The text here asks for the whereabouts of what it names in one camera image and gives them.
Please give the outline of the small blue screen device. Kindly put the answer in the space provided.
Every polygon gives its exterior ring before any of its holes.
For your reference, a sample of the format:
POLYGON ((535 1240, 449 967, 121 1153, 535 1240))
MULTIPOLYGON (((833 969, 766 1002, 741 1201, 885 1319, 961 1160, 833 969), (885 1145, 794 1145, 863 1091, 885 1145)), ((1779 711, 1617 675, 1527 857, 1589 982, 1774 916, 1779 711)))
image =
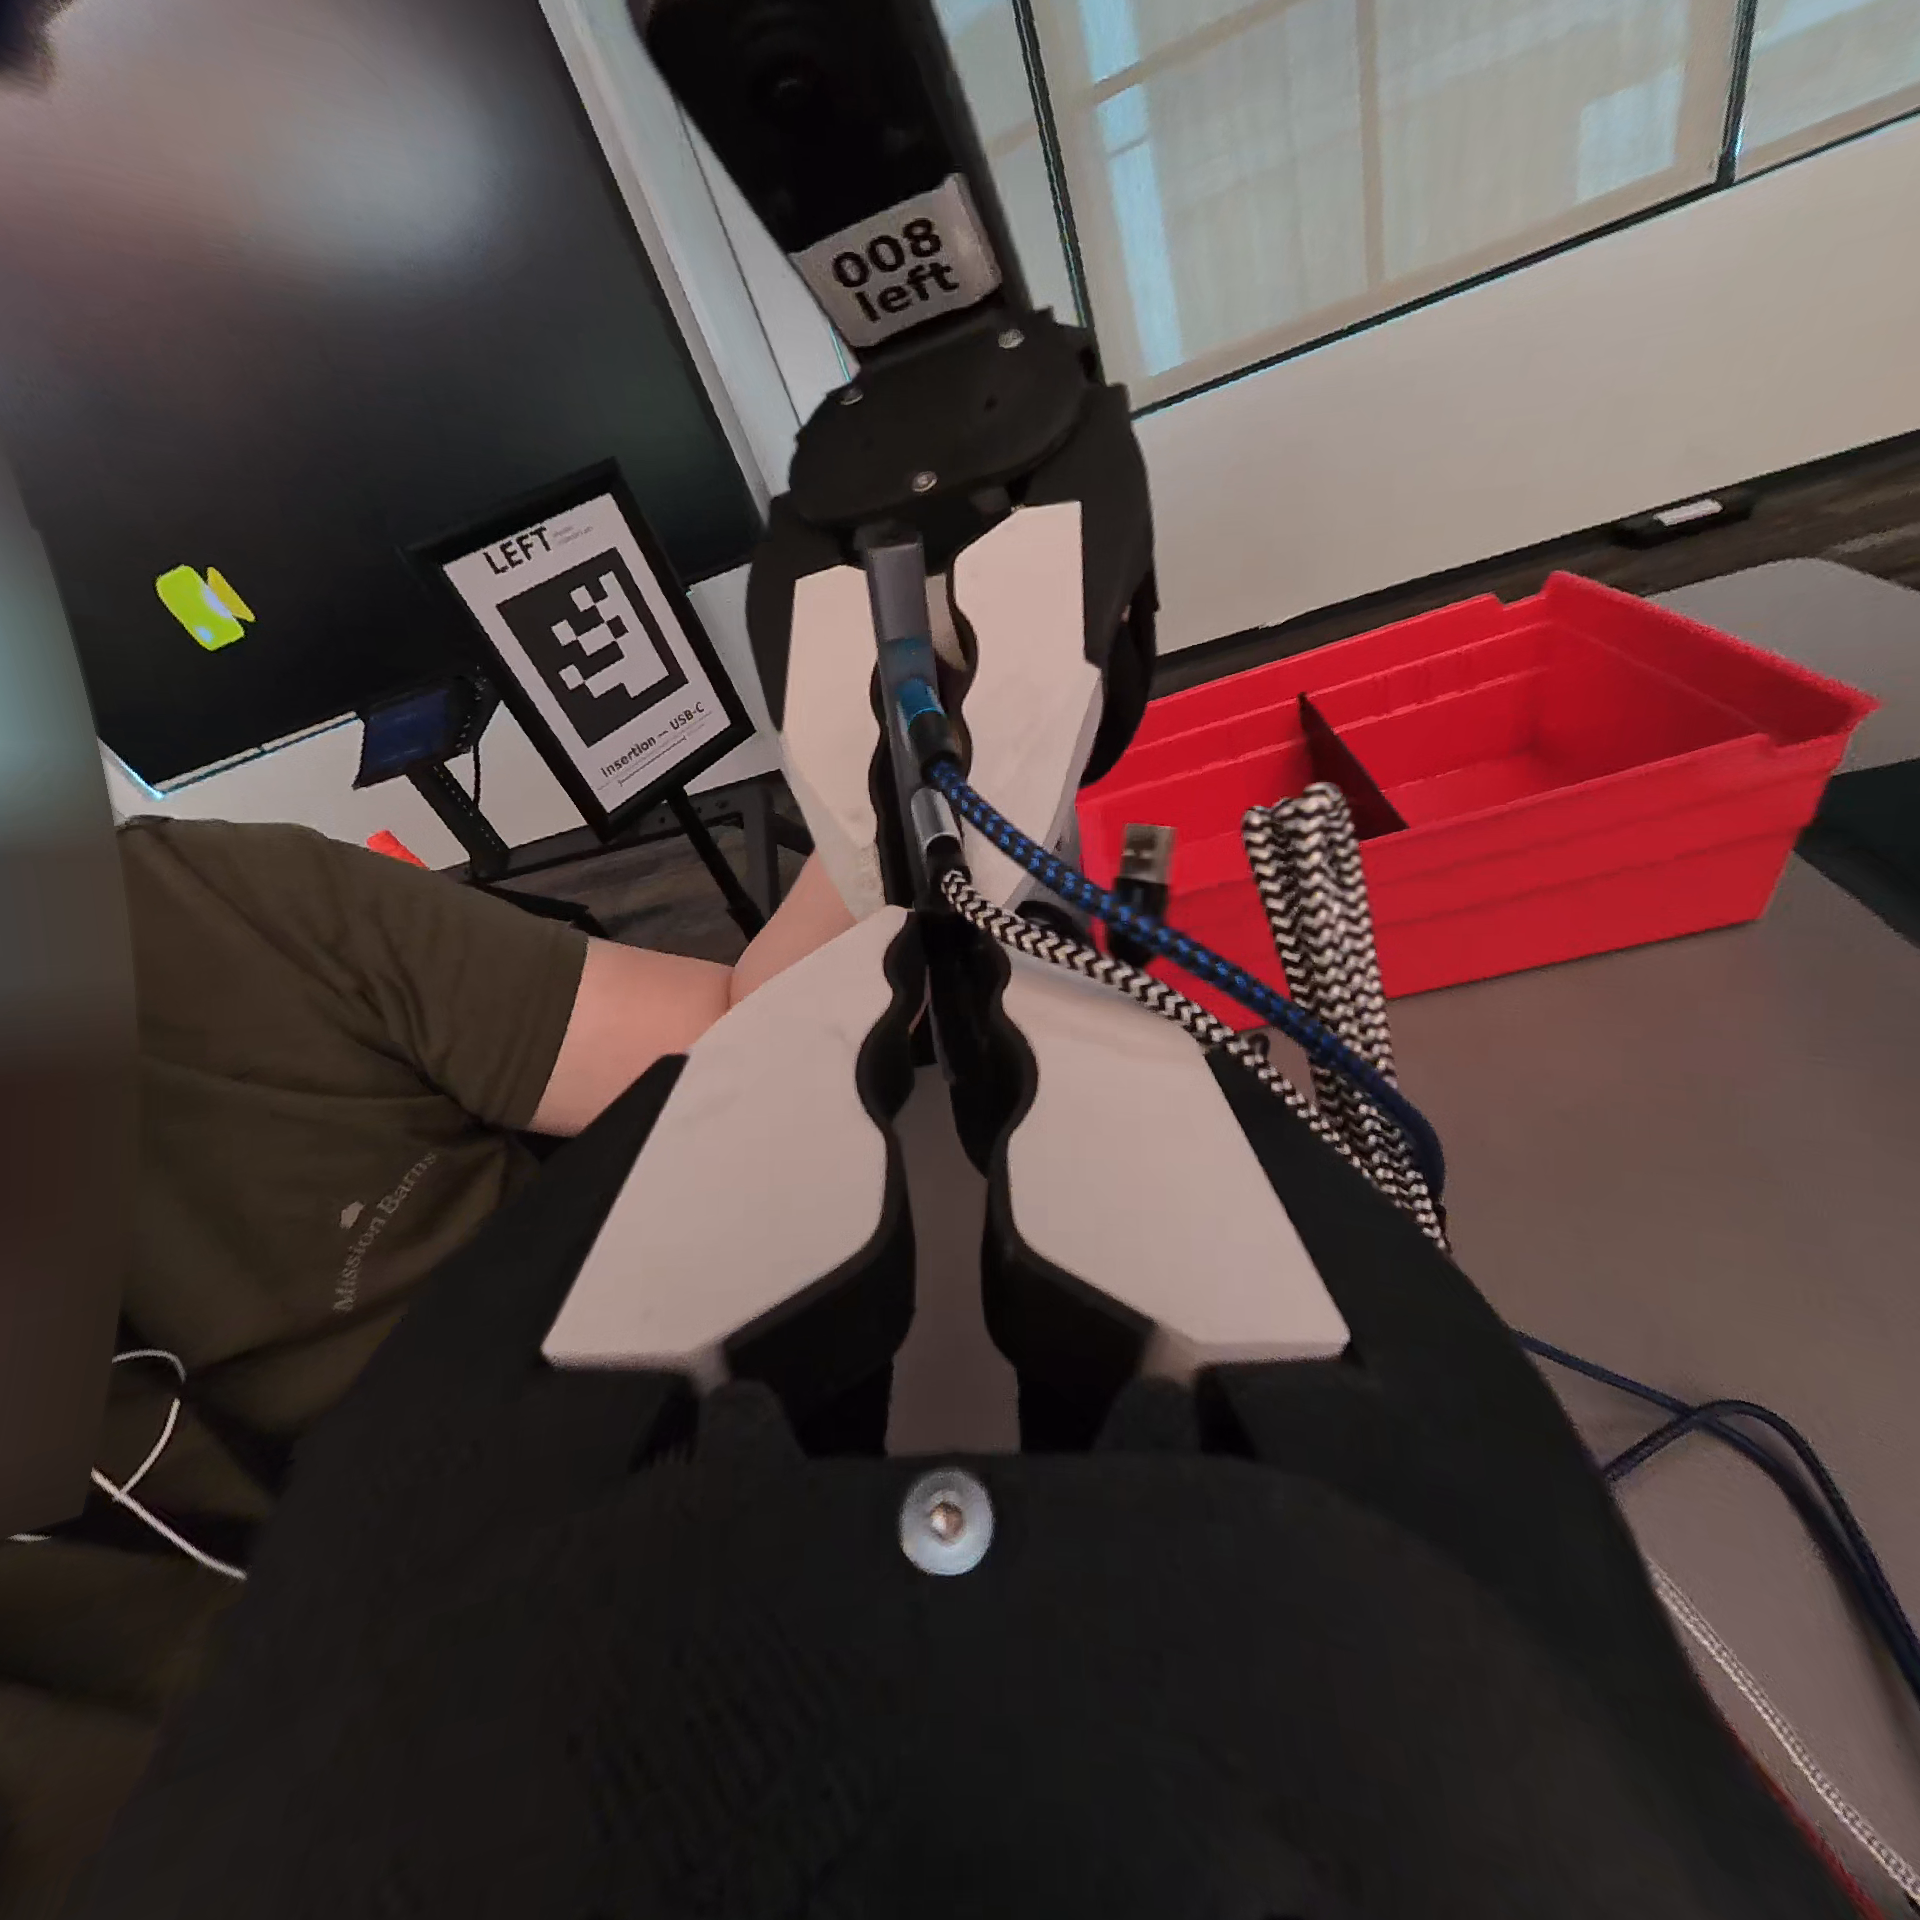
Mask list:
POLYGON ((453 675, 364 710, 351 787, 367 790, 470 755, 495 710, 493 688, 453 675))

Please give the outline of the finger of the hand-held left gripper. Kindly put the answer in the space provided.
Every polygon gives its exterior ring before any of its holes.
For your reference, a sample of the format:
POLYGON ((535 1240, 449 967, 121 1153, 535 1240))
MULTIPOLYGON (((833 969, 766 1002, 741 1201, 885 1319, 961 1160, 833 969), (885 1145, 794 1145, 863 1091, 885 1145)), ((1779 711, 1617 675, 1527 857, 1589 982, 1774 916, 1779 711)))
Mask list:
POLYGON ((1084 508, 1019 508, 972 543, 950 566, 950 609, 977 644, 966 782, 1061 852, 1105 707, 1087 659, 1084 508))
POLYGON ((878 643, 862 570, 834 566, 795 583, 786 655, 781 764, 833 890, 854 922, 886 896, 881 832, 894 774, 875 713, 878 643))

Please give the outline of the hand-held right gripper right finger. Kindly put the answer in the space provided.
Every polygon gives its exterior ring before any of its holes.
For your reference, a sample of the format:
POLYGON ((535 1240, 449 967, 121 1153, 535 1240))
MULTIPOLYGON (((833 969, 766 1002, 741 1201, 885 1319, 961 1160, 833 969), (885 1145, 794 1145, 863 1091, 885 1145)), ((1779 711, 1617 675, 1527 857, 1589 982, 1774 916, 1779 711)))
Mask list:
POLYGON ((978 1302, 1025 1449, 1087 1449, 1139 1378, 1346 1358, 1354 1332, 1210 1048, 1109 984, 927 926, 978 1302))

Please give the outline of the person's left forearm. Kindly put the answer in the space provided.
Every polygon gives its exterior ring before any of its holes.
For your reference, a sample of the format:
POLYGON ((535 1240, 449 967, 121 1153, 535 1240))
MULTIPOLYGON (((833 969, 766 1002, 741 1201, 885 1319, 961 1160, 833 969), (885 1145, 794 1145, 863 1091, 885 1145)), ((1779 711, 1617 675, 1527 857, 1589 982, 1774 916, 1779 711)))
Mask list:
POLYGON ((557 1062, 523 1130, 578 1137, 663 1059, 685 1054, 738 1003, 850 926, 821 852, 811 852, 732 967, 589 939, 557 1062))

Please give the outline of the large grid window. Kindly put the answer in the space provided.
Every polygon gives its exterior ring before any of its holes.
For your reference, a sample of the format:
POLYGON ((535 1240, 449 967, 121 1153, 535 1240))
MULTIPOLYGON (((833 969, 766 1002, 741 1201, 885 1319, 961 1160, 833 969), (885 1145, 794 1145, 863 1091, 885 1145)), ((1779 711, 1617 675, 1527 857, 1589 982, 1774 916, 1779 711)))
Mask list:
POLYGON ((1916 112, 1916 3, 942 3, 1139 409, 1916 112))

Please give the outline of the framed marker sign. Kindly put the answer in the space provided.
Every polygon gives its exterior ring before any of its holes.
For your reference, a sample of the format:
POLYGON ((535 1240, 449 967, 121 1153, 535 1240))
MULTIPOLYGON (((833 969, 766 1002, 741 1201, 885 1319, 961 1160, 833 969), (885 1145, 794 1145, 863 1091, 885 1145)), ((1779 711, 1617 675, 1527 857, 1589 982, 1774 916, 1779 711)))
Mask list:
POLYGON ((603 844, 754 742, 751 713, 617 463, 403 556, 465 616, 500 702, 603 844))

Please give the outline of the large black screen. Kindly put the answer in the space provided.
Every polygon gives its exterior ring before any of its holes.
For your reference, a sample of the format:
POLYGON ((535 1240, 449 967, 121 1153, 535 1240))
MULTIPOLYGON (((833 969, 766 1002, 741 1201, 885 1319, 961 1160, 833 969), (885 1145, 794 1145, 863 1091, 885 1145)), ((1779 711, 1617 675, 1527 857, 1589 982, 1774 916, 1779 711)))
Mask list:
POLYGON ((50 4, 3 300, 5 454, 147 784, 451 672, 409 551, 577 472, 685 583, 759 528, 540 4, 50 4))

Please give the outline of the black tripod stand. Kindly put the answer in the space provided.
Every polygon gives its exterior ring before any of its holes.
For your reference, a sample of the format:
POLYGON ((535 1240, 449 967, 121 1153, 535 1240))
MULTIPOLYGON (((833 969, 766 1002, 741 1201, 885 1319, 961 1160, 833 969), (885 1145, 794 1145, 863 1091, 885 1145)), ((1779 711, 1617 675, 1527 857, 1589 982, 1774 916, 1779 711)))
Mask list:
POLYGON ((612 826, 580 826, 519 849, 500 838, 443 761, 423 761, 399 777, 451 830, 465 852, 468 882, 495 890, 505 881, 681 840, 716 886, 727 916, 750 938, 763 931, 785 899, 780 852, 811 850, 810 830, 780 811, 780 775, 756 775, 699 793, 671 787, 612 826))

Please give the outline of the red plastic bin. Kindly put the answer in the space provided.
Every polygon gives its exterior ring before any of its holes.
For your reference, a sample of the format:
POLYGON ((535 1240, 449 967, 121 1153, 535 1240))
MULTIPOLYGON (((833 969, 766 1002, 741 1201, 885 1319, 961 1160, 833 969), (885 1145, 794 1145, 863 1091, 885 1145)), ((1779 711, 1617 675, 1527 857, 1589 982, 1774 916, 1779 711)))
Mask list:
POLYGON ((1757 920, 1879 700, 1565 572, 1151 702, 1076 802, 1085 873, 1174 832, 1167 916, 1270 978, 1241 816, 1358 802, 1389 1000, 1757 920))

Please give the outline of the black floor device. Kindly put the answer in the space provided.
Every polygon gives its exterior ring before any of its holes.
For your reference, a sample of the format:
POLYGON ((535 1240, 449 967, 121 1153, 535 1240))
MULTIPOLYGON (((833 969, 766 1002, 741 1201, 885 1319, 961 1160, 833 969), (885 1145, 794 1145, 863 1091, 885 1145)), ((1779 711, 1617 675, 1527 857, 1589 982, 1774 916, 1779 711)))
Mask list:
POLYGON ((1677 540, 1699 537, 1724 526, 1749 521, 1759 496, 1750 487, 1729 487, 1715 495, 1694 496, 1666 508, 1614 521, 1606 537, 1628 550, 1653 550, 1677 540))

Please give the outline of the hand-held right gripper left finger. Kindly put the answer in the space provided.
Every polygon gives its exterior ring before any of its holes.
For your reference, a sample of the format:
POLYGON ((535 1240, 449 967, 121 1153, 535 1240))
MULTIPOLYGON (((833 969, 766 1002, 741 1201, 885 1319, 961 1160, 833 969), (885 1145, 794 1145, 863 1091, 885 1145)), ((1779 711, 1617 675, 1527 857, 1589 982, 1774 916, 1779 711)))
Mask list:
POLYGON ((882 1452, 917 1308, 897 1120, 918 1016, 917 916, 885 906, 663 1070, 545 1361, 763 1385, 805 1452, 882 1452))

